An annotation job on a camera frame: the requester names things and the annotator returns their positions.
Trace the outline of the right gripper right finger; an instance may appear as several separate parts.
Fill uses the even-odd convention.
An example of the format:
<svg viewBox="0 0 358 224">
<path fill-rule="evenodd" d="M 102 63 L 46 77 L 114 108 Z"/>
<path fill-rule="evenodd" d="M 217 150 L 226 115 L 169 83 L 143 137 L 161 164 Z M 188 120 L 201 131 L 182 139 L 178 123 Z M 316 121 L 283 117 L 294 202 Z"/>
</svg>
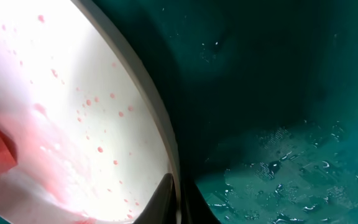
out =
<svg viewBox="0 0 358 224">
<path fill-rule="evenodd" d="M 182 224 L 220 224 L 193 179 L 181 182 Z"/>
</svg>

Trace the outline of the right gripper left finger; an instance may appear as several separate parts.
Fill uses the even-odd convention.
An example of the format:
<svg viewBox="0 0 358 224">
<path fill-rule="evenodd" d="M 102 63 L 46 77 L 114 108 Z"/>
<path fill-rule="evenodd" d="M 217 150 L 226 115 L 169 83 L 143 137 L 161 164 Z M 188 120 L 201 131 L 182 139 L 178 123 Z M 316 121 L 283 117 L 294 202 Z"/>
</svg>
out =
<svg viewBox="0 0 358 224">
<path fill-rule="evenodd" d="M 134 224 L 176 224 L 177 198 L 171 173 L 166 173 Z"/>
</svg>

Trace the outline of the white plate with red stain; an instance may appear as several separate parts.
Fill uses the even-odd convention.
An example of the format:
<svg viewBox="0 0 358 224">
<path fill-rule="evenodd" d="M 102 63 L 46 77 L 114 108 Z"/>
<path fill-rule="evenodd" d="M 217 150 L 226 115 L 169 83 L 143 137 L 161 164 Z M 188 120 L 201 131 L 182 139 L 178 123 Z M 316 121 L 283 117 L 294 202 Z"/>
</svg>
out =
<svg viewBox="0 0 358 224">
<path fill-rule="evenodd" d="M 0 1 L 0 175 L 10 223 L 134 223 L 177 144 L 141 59 L 92 1 Z"/>
</svg>

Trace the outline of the teal plastic tray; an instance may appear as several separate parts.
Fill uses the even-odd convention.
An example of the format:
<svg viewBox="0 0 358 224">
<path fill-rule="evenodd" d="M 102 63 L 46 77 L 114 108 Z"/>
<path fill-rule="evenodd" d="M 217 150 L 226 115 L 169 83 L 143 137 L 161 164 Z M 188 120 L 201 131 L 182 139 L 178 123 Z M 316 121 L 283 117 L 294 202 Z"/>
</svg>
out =
<svg viewBox="0 0 358 224">
<path fill-rule="evenodd" d="M 358 223 L 358 1 L 92 2 L 163 101 L 180 194 L 221 223 Z"/>
</svg>

